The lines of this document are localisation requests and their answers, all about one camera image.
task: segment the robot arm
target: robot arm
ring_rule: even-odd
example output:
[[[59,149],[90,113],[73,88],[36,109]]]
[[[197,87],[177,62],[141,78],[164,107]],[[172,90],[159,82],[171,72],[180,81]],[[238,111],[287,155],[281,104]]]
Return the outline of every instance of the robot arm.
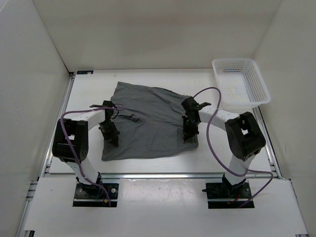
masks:
[[[183,116],[183,133],[184,140],[187,140],[198,134],[199,123],[209,122],[216,107],[209,103],[199,104],[193,97],[183,101],[182,106],[186,111],[186,116]],[[218,110],[211,124],[227,133],[229,146],[233,153],[229,170],[236,174],[246,173],[256,154],[266,144],[253,114],[246,112],[239,115]],[[227,183],[230,191],[233,191],[243,185],[245,175],[235,176],[227,171],[223,176],[223,182]]]
[[[111,101],[104,101],[102,106],[92,105],[91,108],[100,107],[114,107]],[[72,119],[63,119],[64,126],[67,131],[71,143],[79,158],[81,168],[85,177],[82,176],[79,165],[76,163],[74,155],[70,149],[69,144],[66,141],[65,135],[61,128],[61,120],[58,120],[55,131],[55,137],[53,141],[52,153],[55,157],[58,157],[62,162],[65,162],[76,175],[77,181],[81,184],[82,189],[92,196],[97,196],[101,190],[97,186],[87,181],[90,180],[93,183],[102,185],[102,177],[97,172],[89,161],[88,154],[88,132],[94,126],[99,125],[99,129],[106,142],[117,147],[119,138],[119,132],[111,121],[113,110],[97,110],[87,113],[82,113]]]

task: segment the metal frame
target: metal frame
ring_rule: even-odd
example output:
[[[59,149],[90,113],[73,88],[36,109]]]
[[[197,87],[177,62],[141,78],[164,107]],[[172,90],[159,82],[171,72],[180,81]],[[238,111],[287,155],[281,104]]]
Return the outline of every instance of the metal frame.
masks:
[[[67,104],[68,104],[68,101],[69,101],[69,97],[70,97],[70,93],[71,93],[71,90],[73,88],[73,84],[74,84],[74,80],[75,80],[75,77],[76,75],[75,74],[71,74],[70,75],[70,80],[68,82],[68,86],[67,86],[67,89],[65,91],[65,94],[64,94],[64,98],[63,98],[63,101],[62,101],[62,104],[61,104],[61,107],[59,109],[59,112],[58,112],[58,116],[57,118],[60,118],[60,116],[65,112],[66,110],[66,107],[67,107]],[[46,155],[45,155],[45,159],[44,159],[44,163],[43,163],[43,166],[42,166],[42,169],[40,171],[40,174],[39,174],[39,178],[40,177],[44,177],[45,175],[45,170],[46,170],[46,167],[48,164],[51,163],[51,159],[52,159],[52,151],[51,151],[51,148],[53,146],[53,140],[54,140],[54,131],[56,129],[56,125],[57,125],[57,122],[54,126],[54,130],[53,130],[53,133],[51,135],[51,139],[50,139],[50,142],[49,142],[49,145],[47,147],[47,152],[46,152]]]
[[[66,89],[66,92],[63,97],[63,101],[58,113],[58,118],[65,112],[68,104],[68,100],[70,98],[70,94],[72,91],[72,87],[74,84],[76,74],[71,74],[70,75],[70,80],[68,83],[68,87]],[[277,158],[275,156],[270,137],[268,135],[261,111],[259,107],[253,109],[253,114],[258,121],[259,127],[263,132],[264,137],[266,138],[267,144],[266,144],[266,150],[269,158],[269,162],[272,168],[272,172],[274,173],[275,178],[283,178],[281,175],[281,171],[277,162]],[[45,155],[45,159],[43,161],[43,166],[39,174],[40,177],[44,177],[45,174],[49,171],[49,167],[51,164],[52,160],[52,143],[53,143],[54,136],[52,134],[51,140],[49,142],[49,145],[47,147],[47,152]],[[68,176],[70,177],[71,175],[74,174],[62,174],[61,176]],[[186,179],[205,179],[205,182],[207,181],[212,181],[212,182],[221,182],[223,174],[222,173],[153,173],[153,174],[146,174],[146,173],[137,173],[137,174],[109,174],[109,173],[102,173],[102,178],[104,182],[119,182],[119,179],[124,178],[124,179],[181,179],[181,178],[186,178]],[[59,177],[59,175],[54,175],[54,174],[49,174],[47,177]],[[262,174],[247,174],[246,176],[247,179],[253,179],[253,178],[267,178],[265,175]],[[28,215],[29,209],[31,207],[31,202],[33,199],[33,196],[35,194],[35,189],[36,189],[37,182],[33,182],[30,185],[28,196],[26,198],[26,204],[23,210],[23,214],[21,217],[20,224],[18,226],[17,232],[16,232],[16,237],[28,237],[30,236],[31,232],[29,231],[24,231],[24,224],[26,221],[26,217]]]
[[[277,174],[278,178],[282,178],[282,173],[281,173],[280,167],[278,165],[277,158],[276,158],[276,155],[275,155],[275,152],[274,152],[274,149],[273,149],[273,146],[272,146],[265,122],[263,120],[260,108],[259,107],[254,108],[253,114],[254,114],[254,116],[259,124],[259,127],[260,127],[266,141],[267,141],[266,150],[267,150],[269,161],[270,161],[270,163],[272,163],[274,165],[274,168],[276,170],[276,174]]]

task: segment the white panel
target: white panel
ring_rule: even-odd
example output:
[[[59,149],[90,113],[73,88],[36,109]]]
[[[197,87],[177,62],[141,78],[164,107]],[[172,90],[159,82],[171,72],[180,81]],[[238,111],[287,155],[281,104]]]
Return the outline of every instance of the white panel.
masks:
[[[252,192],[267,180],[250,180]],[[290,181],[273,180],[254,209],[207,209],[201,179],[120,180],[116,208],[72,207],[75,179],[39,180],[25,230],[35,237],[294,237],[306,234]]]
[[[94,71],[91,75],[76,75],[67,111],[86,109],[93,104],[102,104],[103,100],[110,100],[118,81],[164,87],[186,95],[195,95],[206,87],[216,85],[212,69]],[[217,100],[217,91],[205,91],[197,97],[199,103],[210,102],[216,105]],[[208,147],[206,123],[200,124],[199,131],[199,147],[194,151],[168,158],[104,162],[101,160],[104,139],[96,126],[89,131],[88,157],[97,171],[102,173],[224,173],[224,169],[215,160]],[[210,136],[215,152],[226,165],[229,165],[232,153],[226,132],[212,126]],[[262,149],[261,153],[256,156],[250,168],[270,171],[265,149]],[[72,173],[73,171],[65,163],[55,158],[49,172]]]
[[[261,110],[311,236],[316,236],[315,9],[315,0],[284,0],[255,55],[272,97]]]
[[[280,0],[34,0],[70,71],[251,57]]]
[[[69,76],[31,0],[2,6],[0,35],[0,236],[10,237],[39,173]]]

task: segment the white wall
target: white wall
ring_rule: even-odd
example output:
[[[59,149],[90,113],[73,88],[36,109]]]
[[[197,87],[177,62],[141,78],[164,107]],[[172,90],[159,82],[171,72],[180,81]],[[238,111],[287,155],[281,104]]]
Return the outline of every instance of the white wall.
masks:
[[[0,236],[10,237],[39,174],[69,76],[31,0],[2,6],[0,35]]]
[[[33,0],[70,71],[251,57],[280,0]]]
[[[315,0],[283,0],[254,56],[272,97],[261,110],[311,236],[316,236],[315,10]]]

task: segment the metal bracket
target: metal bracket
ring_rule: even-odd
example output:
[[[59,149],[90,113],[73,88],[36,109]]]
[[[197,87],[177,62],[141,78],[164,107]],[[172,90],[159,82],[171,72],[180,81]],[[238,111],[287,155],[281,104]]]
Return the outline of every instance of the metal bracket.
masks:
[[[118,183],[104,183],[103,187],[108,191],[111,207],[116,207],[119,196],[119,184]],[[77,183],[73,206],[89,206],[89,207],[109,207],[109,203],[104,199],[102,194],[98,197],[92,197],[86,193],[81,185]]]

